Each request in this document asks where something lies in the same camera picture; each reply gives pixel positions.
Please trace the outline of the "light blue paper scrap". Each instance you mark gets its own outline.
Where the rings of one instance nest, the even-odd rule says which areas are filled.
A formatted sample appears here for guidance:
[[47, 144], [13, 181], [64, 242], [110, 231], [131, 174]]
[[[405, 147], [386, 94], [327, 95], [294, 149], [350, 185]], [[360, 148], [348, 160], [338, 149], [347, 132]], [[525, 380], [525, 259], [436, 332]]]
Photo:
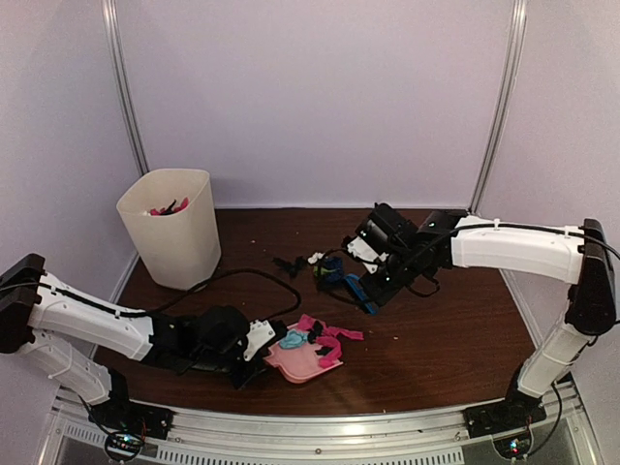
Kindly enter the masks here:
[[308, 342], [308, 333], [291, 329], [287, 335], [278, 342], [282, 350], [295, 350]]

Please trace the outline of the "pink plastic dustpan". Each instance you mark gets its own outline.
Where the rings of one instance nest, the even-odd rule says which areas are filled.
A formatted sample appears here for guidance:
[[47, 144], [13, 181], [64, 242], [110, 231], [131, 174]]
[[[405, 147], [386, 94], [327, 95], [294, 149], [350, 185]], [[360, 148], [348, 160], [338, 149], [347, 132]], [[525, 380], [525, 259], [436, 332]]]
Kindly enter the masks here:
[[276, 368], [288, 382], [304, 384], [343, 365], [340, 360], [337, 365], [330, 368], [321, 368], [319, 366], [321, 356], [316, 354], [316, 350], [320, 348], [319, 344], [306, 343], [295, 350], [282, 350], [277, 342], [268, 349], [264, 361]]

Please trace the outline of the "blue hand brush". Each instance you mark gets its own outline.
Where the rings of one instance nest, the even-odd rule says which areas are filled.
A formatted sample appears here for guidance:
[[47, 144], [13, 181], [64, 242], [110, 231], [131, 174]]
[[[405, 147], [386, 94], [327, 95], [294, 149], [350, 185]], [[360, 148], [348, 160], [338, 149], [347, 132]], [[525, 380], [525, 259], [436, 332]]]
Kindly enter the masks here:
[[353, 273], [346, 274], [342, 280], [343, 287], [350, 295], [354, 305], [367, 315], [376, 315], [379, 307], [374, 300], [365, 292], [361, 286], [359, 277]]

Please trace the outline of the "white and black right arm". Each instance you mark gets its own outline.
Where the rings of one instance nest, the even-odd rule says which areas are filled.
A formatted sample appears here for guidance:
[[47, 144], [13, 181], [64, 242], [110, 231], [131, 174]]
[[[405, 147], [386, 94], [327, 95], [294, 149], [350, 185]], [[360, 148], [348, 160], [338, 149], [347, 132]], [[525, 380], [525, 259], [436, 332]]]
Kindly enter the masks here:
[[514, 428], [569, 370], [583, 349], [617, 323], [616, 256], [600, 222], [563, 228], [487, 220], [465, 210], [435, 210], [417, 226], [378, 203], [345, 243], [362, 263], [365, 300], [386, 305], [417, 278], [434, 281], [441, 269], [484, 267], [545, 276], [569, 285], [565, 313], [515, 371], [496, 417]]

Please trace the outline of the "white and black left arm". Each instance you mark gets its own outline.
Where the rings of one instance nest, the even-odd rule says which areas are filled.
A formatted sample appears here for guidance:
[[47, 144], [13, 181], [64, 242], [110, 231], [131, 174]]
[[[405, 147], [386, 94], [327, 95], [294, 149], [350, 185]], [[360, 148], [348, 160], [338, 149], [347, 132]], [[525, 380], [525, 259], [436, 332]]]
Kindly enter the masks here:
[[103, 416], [119, 430], [133, 428], [140, 419], [125, 378], [75, 350], [69, 337], [177, 375], [224, 373], [241, 388], [264, 371], [267, 349], [287, 332], [275, 318], [249, 321], [232, 306], [174, 317], [112, 304], [62, 282], [37, 254], [1, 274], [2, 353], [29, 358], [87, 405], [101, 405]]

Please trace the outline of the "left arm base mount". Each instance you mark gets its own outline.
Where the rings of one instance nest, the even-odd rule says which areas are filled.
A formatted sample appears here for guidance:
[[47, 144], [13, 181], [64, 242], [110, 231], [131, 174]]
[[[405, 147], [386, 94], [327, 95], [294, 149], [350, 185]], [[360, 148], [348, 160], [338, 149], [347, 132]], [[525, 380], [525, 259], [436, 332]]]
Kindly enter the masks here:
[[171, 430], [173, 412], [167, 408], [134, 402], [129, 398], [125, 377], [114, 369], [108, 371], [111, 391], [101, 404], [82, 401], [88, 419], [105, 434], [104, 451], [118, 463], [135, 459], [147, 438], [166, 440]]

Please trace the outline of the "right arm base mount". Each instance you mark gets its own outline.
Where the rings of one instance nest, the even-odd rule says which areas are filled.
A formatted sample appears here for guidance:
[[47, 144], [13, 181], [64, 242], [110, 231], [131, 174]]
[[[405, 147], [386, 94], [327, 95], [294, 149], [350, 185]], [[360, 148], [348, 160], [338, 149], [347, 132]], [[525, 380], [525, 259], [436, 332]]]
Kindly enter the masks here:
[[466, 408], [463, 417], [471, 439], [492, 436], [502, 458], [518, 460], [533, 449], [532, 425], [547, 415], [540, 397], [522, 393], [513, 384], [502, 400]]

